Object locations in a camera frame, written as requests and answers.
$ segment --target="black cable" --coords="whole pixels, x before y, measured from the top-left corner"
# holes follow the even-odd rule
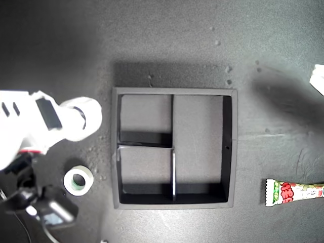
[[[7,199],[7,196],[5,195],[4,191],[2,191],[1,189],[0,189],[0,197],[1,197],[3,200]],[[14,215],[16,216],[18,222],[21,224],[21,226],[23,227],[23,229],[25,230],[26,235],[27,235],[27,238],[28,238],[28,242],[31,243],[30,234],[29,234],[29,232],[28,232],[28,230],[27,230],[26,225],[22,222],[22,220],[18,217],[18,215],[17,215],[16,213],[14,213]]]
[[[53,243],[60,243],[50,232],[49,230],[46,228],[45,222],[43,219],[40,219],[40,223],[42,224],[42,228],[43,231],[45,233],[45,235],[48,237],[48,239],[50,239]]]

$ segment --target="white tape roll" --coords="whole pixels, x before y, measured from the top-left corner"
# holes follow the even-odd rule
[[[74,179],[74,175],[80,175],[84,178],[85,184],[84,186],[78,185]],[[75,166],[71,170],[69,170],[63,179],[64,186],[66,190],[74,196],[82,196],[86,194],[90,187],[92,186],[94,181],[93,174],[91,171],[84,166]]]

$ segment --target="red and green wrapper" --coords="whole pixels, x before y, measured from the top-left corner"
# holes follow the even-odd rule
[[[324,184],[307,185],[267,179],[265,205],[271,207],[291,201],[323,197],[323,192]]]

